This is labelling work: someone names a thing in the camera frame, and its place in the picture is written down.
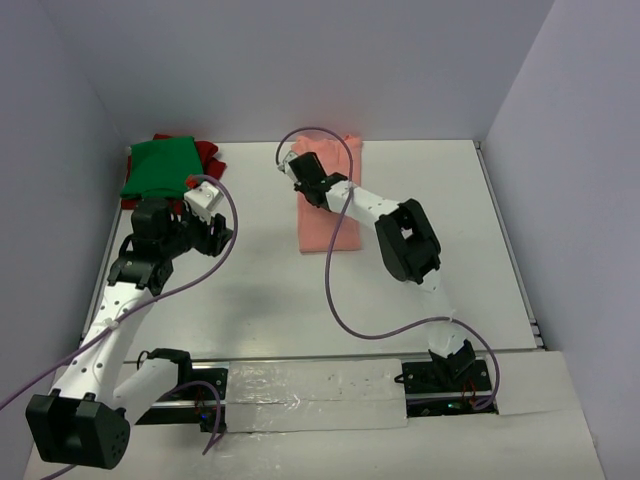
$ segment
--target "white table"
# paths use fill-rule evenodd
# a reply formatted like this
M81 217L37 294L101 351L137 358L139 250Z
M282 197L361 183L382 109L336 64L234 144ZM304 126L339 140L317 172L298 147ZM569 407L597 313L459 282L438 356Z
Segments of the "white table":
M323 293L324 254L301 255L296 194L275 168L275 143L221 144L222 180L236 200L238 242L228 263L203 284L154 307L127 356L167 347L199 359L248 359L424 353L426 332L369 342L335 323ZM442 290L461 320L494 349L535 348L494 206L471 141L366 142L363 186L423 205L442 244L441 286L427 294L385 270L375 234L363 250L334 256L338 310L354 329L380 333L425 316L448 315ZM230 218L226 205L221 212ZM131 232L122 212L109 263ZM166 289L204 273L215 260L190 252L174 262Z
M195 426L136 427L115 470L62 478L604 480L588 433L579 410L434 417L392 430L230 434L203 457L207 439ZM30 463L25 480L58 468Z

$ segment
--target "white wall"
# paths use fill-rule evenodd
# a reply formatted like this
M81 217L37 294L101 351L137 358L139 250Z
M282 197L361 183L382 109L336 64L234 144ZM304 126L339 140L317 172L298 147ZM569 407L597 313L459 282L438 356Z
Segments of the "white wall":
M552 0L42 0L129 140L484 138Z
M609 480L640 472L640 3L557 0L485 143Z
M0 65L3 398L77 346L123 150L35 0L0 2ZM32 443L24 419L29 397L0 413L3 479L22 478Z

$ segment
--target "folded cloth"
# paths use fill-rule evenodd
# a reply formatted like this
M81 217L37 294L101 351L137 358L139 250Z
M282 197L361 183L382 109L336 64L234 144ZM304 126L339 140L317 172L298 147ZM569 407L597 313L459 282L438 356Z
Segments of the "folded cloth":
M131 146L131 175L122 198L182 198L189 175L202 173L193 137L151 140Z
M169 138L173 138L170 135L163 135L156 133L153 136L154 140L166 140ZM202 170L206 175L210 175L216 179L220 179L224 170L227 168L227 164L221 162L217 158L214 158L214 155L218 152L218 146L215 143L206 142L206 141L197 141L195 142L195 148L198 152L198 156L200 158L200 163L202 164ZM131 155L127 159L127 182L129 181L129 177L131 176ZM138 203L140 197L134 198L122 198L120 200L120 206L123 210L133 210ZM182 213L182 201L181 199L176 199L174 202L174 211L178 215Z
M153 136L154 140L164 140L166 138L173 137L170 135L162 135L160 133L156 133ZM202 163L202 170L205 175L209 175L216 180L220 180L225 168L227 168L227 164L214 157L214 155L218 153L218 146L215 143L206 142L204 140L198 140L195 143L198 156L200 157L200 163Z
M362 139L347 135L345 142L353 155L353 182L360 185L362 171ZM327 175L339 172L349 174L349 157L337 140L311 140L300 136L291 149L301 155L315 152ZM336 227L338 214L310 205L298 194L298 246L301 253L326 252L331 234ZM358 222L345 218L338 232L334 250L359 250L360 227Z

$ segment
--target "green cloth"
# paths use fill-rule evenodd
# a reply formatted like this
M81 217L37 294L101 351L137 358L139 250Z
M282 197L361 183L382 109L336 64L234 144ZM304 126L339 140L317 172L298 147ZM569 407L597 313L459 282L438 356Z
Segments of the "green cloth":
M193 137L138 143L131 147L131 173L120 197L182 198L187 177L201 173Z

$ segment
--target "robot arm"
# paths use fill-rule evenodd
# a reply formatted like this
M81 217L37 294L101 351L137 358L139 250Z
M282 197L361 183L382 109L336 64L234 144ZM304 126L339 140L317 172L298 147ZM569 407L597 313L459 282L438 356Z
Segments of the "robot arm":
M34 395L27 407L27 421L44 461L114 468L124 455L131 426L164 393L188 381L189 354L156 349L116 388L125 356L153 304L125 322L115 319L162 292L177 256L191 248L211 256L222 252L232 232L222 215L213 214L221 199L216 187L203 182L185 194L180 219L164 199L138 204L131 216L133 233L111 266L83 345L105 329L112 333L78 355L49 395Z
M335 213L344 208L349 195L347 177L327 175L314 152L289 152L278 169L311 205ZM345 214L376 232L382 261L395 279L421 284L429 272L440 269L440 242L416 200L397 202L354 185ZM442 384L451 384L475 360L471 342L461 329L446 322L424 328L429 331L434 372Z
M339 173L327 175L315 153L289 152L278 168L311 205L342 211L349 181ZM427 273L440 268L440 242L416 200L396 202L354 186L346 215L376 232L382 261L397 280L421 284Z

